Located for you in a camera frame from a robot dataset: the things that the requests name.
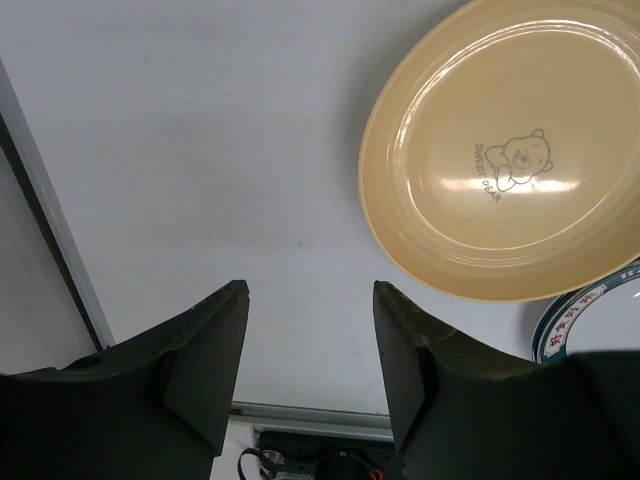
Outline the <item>green rimmed lettered plate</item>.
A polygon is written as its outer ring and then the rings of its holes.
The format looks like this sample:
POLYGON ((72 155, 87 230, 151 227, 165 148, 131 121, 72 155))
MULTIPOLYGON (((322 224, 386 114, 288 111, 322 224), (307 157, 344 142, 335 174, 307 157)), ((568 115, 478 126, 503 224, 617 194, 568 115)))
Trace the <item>green rimmed lettered plate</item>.
POLYGON ((541 365, 584 352, 639 349, 639 262, 551 303, 533 334, 541 365))

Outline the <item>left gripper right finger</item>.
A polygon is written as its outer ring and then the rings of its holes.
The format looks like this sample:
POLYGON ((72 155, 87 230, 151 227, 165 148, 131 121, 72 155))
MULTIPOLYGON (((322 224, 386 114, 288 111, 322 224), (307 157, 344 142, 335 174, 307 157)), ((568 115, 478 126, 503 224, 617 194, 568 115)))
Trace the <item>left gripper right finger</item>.
POLYGON ((639 355, 542 366, 422 310, 393 284, 373 316, 397 453, 412 479, 635 479, 639 355))

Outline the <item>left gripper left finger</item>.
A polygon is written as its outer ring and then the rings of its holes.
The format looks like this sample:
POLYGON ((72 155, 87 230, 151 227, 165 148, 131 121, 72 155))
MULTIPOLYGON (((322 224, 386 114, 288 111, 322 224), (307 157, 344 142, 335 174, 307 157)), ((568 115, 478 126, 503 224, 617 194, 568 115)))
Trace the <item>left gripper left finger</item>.
POLYGON ((234 280, 69 366, 1 379, 5 479, 206 479, 221 454, 249 313, 234 280))

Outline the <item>orange plate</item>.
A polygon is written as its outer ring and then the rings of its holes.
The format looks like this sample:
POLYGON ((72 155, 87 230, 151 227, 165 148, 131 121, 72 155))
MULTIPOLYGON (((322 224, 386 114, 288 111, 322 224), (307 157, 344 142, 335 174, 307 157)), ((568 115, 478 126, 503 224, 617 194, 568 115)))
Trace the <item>orange plate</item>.
POLYGON ((393 72, 359 156, 367 223, 445 294, 520 302, 639 255, 639 5, 472 1, 393 72))

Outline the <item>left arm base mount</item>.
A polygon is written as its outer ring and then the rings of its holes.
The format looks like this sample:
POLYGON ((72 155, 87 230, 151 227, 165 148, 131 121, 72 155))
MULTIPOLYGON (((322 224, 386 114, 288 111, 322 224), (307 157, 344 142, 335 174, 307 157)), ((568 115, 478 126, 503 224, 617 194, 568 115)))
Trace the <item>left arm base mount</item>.
POLYGON ((407 477, 391 442, 263 431, 237 460, 241 479, 385 479, 407 477))

